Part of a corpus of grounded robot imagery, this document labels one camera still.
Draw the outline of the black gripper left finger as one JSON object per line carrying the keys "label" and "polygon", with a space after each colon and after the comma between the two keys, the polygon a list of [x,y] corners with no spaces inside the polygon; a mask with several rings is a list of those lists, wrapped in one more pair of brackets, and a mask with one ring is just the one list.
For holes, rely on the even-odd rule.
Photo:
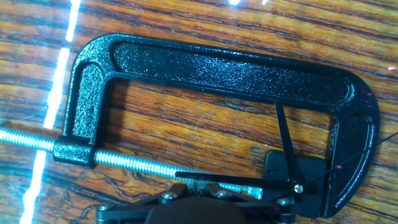
{"label": "black gripper left finger", "polygon": [[130,205],[99,205],[96,209],[96,224],[145,223],[153,208],[191,196],[194,196],[193,189],[187,184],[177,183],[168,190]]}

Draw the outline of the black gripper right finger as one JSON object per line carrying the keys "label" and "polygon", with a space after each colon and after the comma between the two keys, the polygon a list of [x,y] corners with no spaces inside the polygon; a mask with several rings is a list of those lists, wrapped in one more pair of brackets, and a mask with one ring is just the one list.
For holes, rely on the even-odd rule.
{"label": "black gripper right finger", "polygon": [[221,202],[221,209],[232,215],[232,208],[239,208],[248,223],[296,223],[293,198],[280,198],[266,202],[222,187],[218,183],[195,182],[195,196]]}

